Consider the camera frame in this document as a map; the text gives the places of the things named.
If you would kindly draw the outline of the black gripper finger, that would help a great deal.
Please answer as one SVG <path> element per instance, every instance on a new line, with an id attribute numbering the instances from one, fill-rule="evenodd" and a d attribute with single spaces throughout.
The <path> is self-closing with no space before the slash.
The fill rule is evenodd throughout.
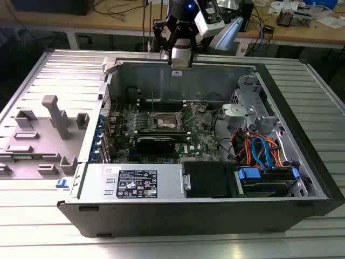
<path id="1" fill-rule="evenodd" d="M 167 27 L 170 31 L 169 39 L 162 36 L 163 29 Z M 176 18 L 166 18 L 166 20 L 154 20 L 153 32 L 160 48 L 168 52 L 168 64 L 172 64 L 172 49 L 180 36 L 180 26 L 177 25 Z"/>
<path id="2" fill-rule="evenodd" d="M 189 62 L 188 62 L 189 67 L 192 67 L 192 64 L 194 61 L 194 55 L 195 55 L 195 52 L 197 51 L 196 36 L 197 35 L 193 35 L 189 39 L 189 41 L 190 41 L 190 58 L 189 58 Z"/>

